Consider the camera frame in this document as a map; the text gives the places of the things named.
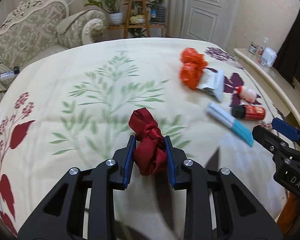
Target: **red satin cloth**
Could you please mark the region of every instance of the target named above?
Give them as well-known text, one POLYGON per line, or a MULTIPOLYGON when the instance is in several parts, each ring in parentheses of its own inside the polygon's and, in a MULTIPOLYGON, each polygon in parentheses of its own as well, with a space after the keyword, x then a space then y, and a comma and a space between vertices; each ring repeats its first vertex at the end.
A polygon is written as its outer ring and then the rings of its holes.
POLYGON ((133 161, 139 168, 140 174, 148 176, 167 168, 165 142, 148 109, 141 108, 133 111, 129 126, 136 133, 140 145, 133 153, 133 161))

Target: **red can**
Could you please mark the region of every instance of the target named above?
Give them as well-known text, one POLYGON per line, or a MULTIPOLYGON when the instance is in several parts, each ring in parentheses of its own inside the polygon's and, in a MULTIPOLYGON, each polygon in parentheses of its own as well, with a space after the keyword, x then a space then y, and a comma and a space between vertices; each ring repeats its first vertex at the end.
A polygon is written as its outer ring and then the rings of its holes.
POLYGON ((263 120, 266 116, 266 110, 260 106, 240 105, 233 106, 231 114, 238 119, 263 120))

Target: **wooden plant stand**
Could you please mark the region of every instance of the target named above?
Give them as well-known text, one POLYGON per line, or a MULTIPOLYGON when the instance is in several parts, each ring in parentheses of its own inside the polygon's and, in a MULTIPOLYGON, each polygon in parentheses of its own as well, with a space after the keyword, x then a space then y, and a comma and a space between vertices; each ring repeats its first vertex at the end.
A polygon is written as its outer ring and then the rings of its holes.
POLYGON ((150 37, 150 28, 161 28, 161 36, 164 36, 164 28, 166 27, 167 23, 149 23, 148 22, 148 12, 147 12, 147 5, 146 1, 148 0, 126 0, 128 2, 128 10, 127 15, 125 19, 125 24, 121 25, 110 25, 108 26, 108 30, 120 30, 124 29, 124 35, 123 37, 126 39, 128 37, 128 29, 131 28, 145 28, 147 37, 150 37), (132 24, 130 23, 130 14, 131 14, 131 7, 133 2, 142 2, 142 9, 143 14, 145 15, 145 23, 143 24, 132 24))

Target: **red cap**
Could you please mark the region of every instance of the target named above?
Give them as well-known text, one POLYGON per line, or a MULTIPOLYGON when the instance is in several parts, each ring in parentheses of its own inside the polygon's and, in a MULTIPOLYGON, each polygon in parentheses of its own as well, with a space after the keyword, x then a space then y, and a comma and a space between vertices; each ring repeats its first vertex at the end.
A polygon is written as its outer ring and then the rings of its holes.
POLYGON ((242 86, 239 86, 238 88, 236 88, 238 95, 240 95, 241 91, 242 91, 242 86))

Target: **armchair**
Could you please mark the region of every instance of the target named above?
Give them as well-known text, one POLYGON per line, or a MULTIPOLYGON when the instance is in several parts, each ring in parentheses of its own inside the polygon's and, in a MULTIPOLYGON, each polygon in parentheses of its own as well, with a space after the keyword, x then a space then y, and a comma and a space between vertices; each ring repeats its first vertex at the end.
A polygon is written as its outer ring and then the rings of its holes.
MULTIPOLYGON (((102 40, 106 16, 85 10, 69 16, 64 0, 20 2, 0 29, 0 70, 20 70, 44 57, 102 40)), ((10 84, 0 81, 0 101, 10 84)))

